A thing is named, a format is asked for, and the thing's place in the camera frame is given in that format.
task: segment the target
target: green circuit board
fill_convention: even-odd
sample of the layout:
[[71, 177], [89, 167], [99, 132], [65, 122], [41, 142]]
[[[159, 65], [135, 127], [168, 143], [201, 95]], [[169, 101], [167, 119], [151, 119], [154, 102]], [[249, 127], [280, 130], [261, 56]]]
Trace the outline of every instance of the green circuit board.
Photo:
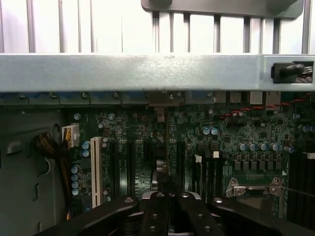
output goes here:
[[[152, 188], [152, 166], [145, 161], [144, 142], [152, 142], [154, 146], [167, 143], [169, 173], [177, 171], [177, 142], [185, 142], [185, 190], [192, 191], [191, 174], [192, 156], [197, 153], [198, 145], [206, 145], [210, 149], [217, 149], [225, 153], [222, 168], [222, 194], [225, 194], [231, 178], [236, 178], [241, 186], [269, 186], [275, 177], [281, 180], [283, 186], [288, 185], [288, 157], [284, 147], [303, 148], [304, 143], [313, 138], [298, 130], [302, 124], [312, 124], [310, 112], [305, 112], [310, 105], [297, 104], [276, 110], [253, 110], [242, 112], [236, 116], [222, 116], [231, 111], [236, 111], [247, 103], [216, 103], [200, 106], [168, 107], [163, 122], [158, 121], [155, 107], [133, 106], [130, 108], [106, 107], [68, 109], [69, 123], [78, 124], [80, 127], [80, 144], [89, 141], [92, 137], [101, 136], [108, 139], [106, 147], [102, 149], [103, 159], [103, 189], [104, 201], [112, 198], [111, 187], [112, 149], [111, 142], [117, 142], [117, 164], [119, 166], [119, 193], [128, 193], [127, 184], [127, 145], [134, 141], [134, 194], [141, 198], [142, 194]], [[218, 132], [207, 134], [204, 128], [215, 128]], [[240, 144], [278, 145], [278, 150], [268, 148], [265, 151], [256, 148], [251, 151], [240, 150]], [[91, 160], [83, 157], [81, 145], [71, 150], [73, 164], [81, 166], [80, 192], [74, 196], [74, 204], [80, 202], [84, 210], [91, 208]], [[287, 193], [279, 197], [265, 195], [261, 192], [246, 191], [242, 196], [235, 197], [257, 208], [268, 207], [271, 214], [286, 217]]]

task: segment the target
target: blue capacitor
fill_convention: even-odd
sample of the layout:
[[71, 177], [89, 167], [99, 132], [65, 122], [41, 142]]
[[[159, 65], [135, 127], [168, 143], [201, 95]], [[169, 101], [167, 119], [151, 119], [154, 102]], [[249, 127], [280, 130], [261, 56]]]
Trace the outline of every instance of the blue capacitor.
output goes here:
[[81, 167], [79, 165], [74, 165], [71, 168], [71, 173], [76, 174], [81, 170]]
[[271, 143], [269, 145], [269, 149], [272, 150], [272, 151], [278, 151], [279, 150], [279, 145], [275, 144], [275, 143]]
[[204, 135], [209, 135], [209, 134], [210, 134], [210, 129], [209, 129], [208, 127], [203, 127], [203, 128], [202, 128], [202, 133], [203, 133]]
[[211, 128], [211, 134], [212, 135], [218, 135], [218, 129], [217, 128]]
[[311, 130], [311, 126], [310, 125], [299, 125], [298, 126], [298, 129], [301, 131], [301, 132], [304, 132], [304, 133], [307, 133], [307, 132], [310, 132]]
[[90, 155], [90, 152], [88, 151], [88, 150], [84, 150], [83, 152], [82, 152], [82, 156], [83, 157], [88, 157]]
[[240, 150], [240, 151], [245, 151], [246, 150], [246, 145], [240, 143], [240, 144], [237, 145], [237, 149]]
[[72, 182], [71, 186], [72, 186], [72, 188], [78, 188], [79, 184], [78, 184], [78, 182]]
[[256, 145], [255, 144], [250, 143], [247, 145], [247, 147], [250, 151], [256, 151]]
[[87, 150], [90, 148], [90, 142], [89, 141], [85, 141], [84, 143], [82, 143], [82, 149]]
[[263, 144], [263, 143], [260, 143], [260, 144], [258, 144], [258, 148], [261, 151], [266, 151], [267, 150], [267, 145]]
[[73, 196], [77, 196], [78, 194], [79, 194], [79, 190], [78, 189], [75, 188], [75, 189], [72, 190], [72, 195]]
[[294, 148], [293, 147], [284, 147], [284, 151], [288, 153], [294, 153]]

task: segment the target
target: electrolytic capacitor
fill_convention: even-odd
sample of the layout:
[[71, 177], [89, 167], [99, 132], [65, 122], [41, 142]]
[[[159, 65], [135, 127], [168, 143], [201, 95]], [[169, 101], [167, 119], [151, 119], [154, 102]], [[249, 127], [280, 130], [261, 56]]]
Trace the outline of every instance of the electrolytic capacitor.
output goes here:
[[202, 128], [202, 133], [203, 133], [204, 135], [209, 135], [209, 134], [210, 134], [210, 129], [209, 129], [208, 127], [203, 127], [203, 128]]
[[77, 196], [79, 194], [79, 189], [75, 188], [72, 190], [72, 195]]
[[263, 144], [263, 143], [260, 143], [260, 144], [258, 144], [258, 149], [261, 150], [261, 151], [266, 151], [267, 150], [267, 145]]
[[217, 128], [212, 127], [210, 129], [211, 129], [211, 134], [212, 135], [218, 135], [218, 129]]
[[240, 151], [245, 151], [246, 150], [246, 145], [243, 144], [243, 143], [239, 143], [237, 145], [237, 149], [240, 150]]
[[256, 151], [256, 145], [255, 145], [255, 144], [249, 143], [249, 144], [247, 145], [247, 148], [248, 148], [248, 150], [250, 150], [250, 151]]
[[71, 168], [71, 173], [76, 174], [81, 170], [81, 167], [79, 165], [74, 165]]
[[81, 174], [80, 173], [76, 173], [75, 175], [71, 176], [71, 180], [72, 181], [77, 181], [80, 178], [81, 178]]
[[83, 157], [88, 157], [90, 155], [90, 152], [88, 151], [88, 150], [84, 150], [83, 152], [82, 152], [82, 156]]
[[308, 133], [310, 132], [311, 130], [311, 126], [310, 125], [299, 125], [298, 126], [298, 129], [301, 131], [301, 132], [304, 132], [304, 133]]
[[294, 148], [293, 147], [284, 147], [283, 149], [284, 149], [285, 152], [294, 153]]
[[87, 150], [90, 148], [90, 142], [89, 141], [85, 141], [84, 143], [82, 143], [82, 149]]
[[99, 128], [99, 129], [105, 128], [105, 123], [104, 123], [104, 122], [100, 122], [100, 123], [98, 124], [98, 128]]
[[278, 151], [279, 150], [279, 145], [275, 144], [275, 143], [271, 143], [269, 145], [269, 149], [272, 150], [272, 151]]

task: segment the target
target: pci slot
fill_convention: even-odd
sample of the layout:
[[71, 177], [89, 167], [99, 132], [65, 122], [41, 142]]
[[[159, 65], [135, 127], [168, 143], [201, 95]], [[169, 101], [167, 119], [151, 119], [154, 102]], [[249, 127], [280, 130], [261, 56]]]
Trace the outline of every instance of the pci slot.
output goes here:
[[177, 175], [181, 178], [182, 191], [185, 191], [185, 147], [184, 141], [177, 142]]
[[91, 138], [92, 208], [103, 203], [101, 137]]
[[135, 162], [136, 162], [136, 145], [133, 141], [127, 142], [127, 194], [135, 195]]
[[110, 167], [111, 197], [115, 199], [120, 196], [119, 144], [116, 141], [110, 143]]

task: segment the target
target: white connector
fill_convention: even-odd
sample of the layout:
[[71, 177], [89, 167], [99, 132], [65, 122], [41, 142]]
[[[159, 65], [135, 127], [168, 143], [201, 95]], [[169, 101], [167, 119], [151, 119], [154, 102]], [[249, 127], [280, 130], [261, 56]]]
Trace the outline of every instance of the white connector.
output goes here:
[[62, 139], [63, 139], [64, 135], [66, 135], [69, 132], [70, 132], [70, 134], [69, 134], [70, 139], [68, 141], [69, 148], [79, 146], [79, 142], [80, 142], [79, 125], [74, 124], [74, 125], [68, 125], [68, 126], [62, 127]]
[[91, 138], [92, 208], [103, 203], [102, 138]]

